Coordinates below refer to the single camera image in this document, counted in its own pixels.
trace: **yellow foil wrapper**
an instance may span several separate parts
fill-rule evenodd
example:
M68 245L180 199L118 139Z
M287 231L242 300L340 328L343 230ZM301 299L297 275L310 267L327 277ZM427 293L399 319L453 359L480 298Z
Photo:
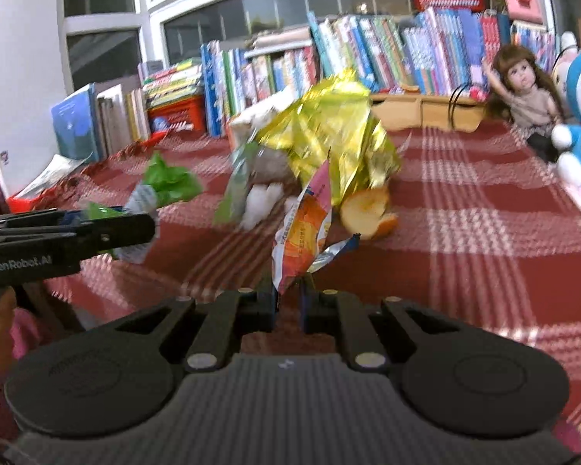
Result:
M370 91L345 70L280 112L256 141L286 151L304 186L329 154L332 205L338 206L357 190L383 186L400 169L396 148L370 105Z

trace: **bookshelf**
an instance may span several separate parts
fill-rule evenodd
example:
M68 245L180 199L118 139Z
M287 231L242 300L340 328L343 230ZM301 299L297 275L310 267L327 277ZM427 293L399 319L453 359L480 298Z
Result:
M471 98L459 98L450 127L450 96L425 94L373 94L372 112L389 131L407 127L438 127L444 131L475 131L484 115L484 104Z

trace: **checkered fabric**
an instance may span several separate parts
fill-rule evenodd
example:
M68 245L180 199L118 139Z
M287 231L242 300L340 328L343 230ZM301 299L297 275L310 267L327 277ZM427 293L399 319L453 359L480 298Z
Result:
M581 429L581 212L554 175L502 124L472 134L416 129L392 134L404 166L391 180L400 227L362 243L316 274L320 288L367 303L397 295L418 301L557 358L571 380L565 415ZM80 274L47 282L57 297L111 320L177 295L212 300L254 286L270 267L282 206L253 231L213 227L230 174L223 140L175 134L157 145L169 164L199 174L207 191L160 212L162 236L142 266L102 255ZM113 158L63 186L43 207L84 201L122 205L146 168L150 150ZM330 241L347 236L334 224ZM296 296L282 303L276 332L252 334L259 353L333 350L325 337L299 331Z

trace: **wall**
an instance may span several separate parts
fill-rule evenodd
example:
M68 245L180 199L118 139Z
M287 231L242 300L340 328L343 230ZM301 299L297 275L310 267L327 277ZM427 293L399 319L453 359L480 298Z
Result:
M0 0L0 155L8 155L0 159L0 185L7 195L57 152L50 108L66 96L61 9L62 0Z

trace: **ribbed gray surface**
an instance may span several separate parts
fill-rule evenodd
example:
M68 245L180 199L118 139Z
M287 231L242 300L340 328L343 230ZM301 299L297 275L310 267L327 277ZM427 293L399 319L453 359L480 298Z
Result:
M385 377L353 372L338 355L237 355L222 372L189 375L164 410L121 435L28 434L18 445L41 465L558 465L572 456L548 432L479 441L431 427Z

